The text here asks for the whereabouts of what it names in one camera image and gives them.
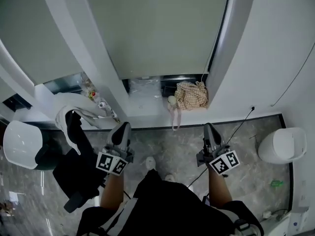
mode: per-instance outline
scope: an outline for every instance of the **white trash can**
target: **white trash can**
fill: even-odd
[[[282,128],[261,142],[258,156],[268,163],[286,164],[301,158],[306,151],[306,133],[302,128]]]
[[[10,163],[31,170],[53,170],[63,157],[60,146],[47,134],[17,120],[5,129],[3,151]]]

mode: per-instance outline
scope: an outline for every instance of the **black cable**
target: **black cable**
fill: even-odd
[[[304,67],[304,65],[305,65],[306,61],[308,60],[309,56],[311,55],[311,52],[312,52],[312,50],[314,49],[314,46],[315,46],[315,42],[314,42],[314,44],[313,44],[313,46],[312,46],[312,48],[311,48],[309,54],[307,55],[306,60],[304,61],[303,65],[301,66],[299,72],[298,72],[297,75],[294,77],[293,81],[295,81],[296,77],[297,77],[297,76],[299,75],[299,73],[302,71],[302,68]],[[276,103],[271,105],[271,107],[275,106],[275,105],[278,103],[278,101],[280,101],[280,99],[282,98],[282,96],[284,96],[284,94],[286,93],[286,91],[287,91],[287,90],[289,89],[289,87],[292,85],[293,81],[290,83],[290,85],[287,87],[287,89],[284,91],[284,93],[280,96],[280,98],[276,101]]]
[[[232,139],[232,137],[235,135],[236,131],[239,130],[239,128],[243,125],[243,123],[246,121],[246,119],[248,118],[248,116],[250,116],[250,114],[251,114],[252,111],[254,111],[254,110],[255,110],[255,107],[252,107],[252,110],[250,111],[250,113],[246,116],[246,118],[243,120],[243,122],[241,123],[241,125],[239,125],[238,128],[234,131],[233,135],[230,137],[230,139],[227,141],[226,144],[228,144],[229,141],[231,141],[231,139]],[[188,188],[189,188],[193,183],[195,183],[195,182],[202,176],[202,174],[205,173],[205,171],[206,171],[207,169],[208,169],[208,167],[207,167],[203,172],[201,172],[201,174],[200,174],[194,181],[192,181],[192,183],[188,186]]]
[[[289,212],[288,209],[279,209],[279,210],[273,211],[273,212],[271,213],[271,215],[274,215],[274,214],[277,213],[278,211],[282,211],[282,210],[284,210],[284,211],[286,211],[286,212]]]
[[[252,113],[252,111],[255,110],[255,107],[252,107],[252,110],[250,111],[250,113],[246,116],[246,118],[243,120],[243,122],[241,123],[241,125],[238,126],[238,128],[234,131],[233,135],[230,137],[230,139],[227,141],[226,144],[229,143],[229,141],[231,141],[232,137],[235,135],[236,131],[239,130],[239,128],[243,125],[243,123],[246,121],[246,119],[248,118],[248,116],[250,116],[250,114]]]
[[[131,199],[130,196],[127,194],[127,192],[124,191],[124,193],[126,194],[126,196],[127,196],[129,199]]]
[[[189,188],[193,183],[195,183],[195,182],[201,177],[201,175],[204,174],[204,172],[205,172],[207,169],[208,169],[208,167],[207,167],[203,172],[201,172],[201,174],[199,175],[199,177],[197,177],[194,181],[191,182],[190,185],[188,185],[188,188]]]

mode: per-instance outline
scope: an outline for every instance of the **pink strap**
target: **pink strap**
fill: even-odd
[[[171,104],[168,103],[167,109],[169,113],[171,114],[172,129],[173,131],[177,131],[181,125],[182,111],[180,108],[178,108],[177,104],[175,106],[171,106]],[[175,110],[177,110],[177,129],[174,128]]]

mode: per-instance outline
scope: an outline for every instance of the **gray tile floor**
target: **gray tile floor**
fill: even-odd
[[[216,125],[228,139],[240,123]],[[265,210],[288,208],[289,171],[288,165],[272,165],[261,161],[256,146],[269,133],[281,128],[278,117],[247,121],[230,141],[241,161],[241,166],[231,170],[226,183],[233,199],[243,201],[254,215],[261,219]],[[96,150],[101,150],[108,132],[86,132]],[[66,153],[70,147],[62,132],[51,135],[62,145]],[[203,127],[181,128],[177,132],[170,129],[137,130],[132,132],[131,147],[136,155],[133,164],[125,169],[125,190],[133,195],[138,183],[146,174],[145,159],[153,156],[161,177],[171,173],[177,182],[190,184],[204,169],[197,167],[196,153],[203,147]],[[0,201],[9,199],[13,192],[19,199],[14,217],[4,218],[6,230],[13,236],[62,236],[74,235],[82,211],[94,205],[88,201],[84,207],[67,213],[63,206],[66,195],[56,183],[52,172],[45,171],[44,187],[40,171],[27,170],[10,164],[0,152]],[[274,179],[284,181],[281,187],[271,187]],[[208,193],[207,174],[193,184],[194,193],[202,198]]]

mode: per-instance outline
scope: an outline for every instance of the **white towel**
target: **white towel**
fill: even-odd
[[[58,93],[55,95],[56,104],[55,105],[55,125],[57,128],[61,129],[65,135],[68,144],[74,148],[80,155],[81,152],[78,146],[73,143],[68,137],[67,124],[65,122],[65,115],[70,111],[75,111],[79,116],[85,119],[90,125],[101,128],[98,125],[97,119],[95,117],[106,117],[107,114],[104,110],[100,109],[97,104],[92,102],[87,97],[77,94],[77,93]]]

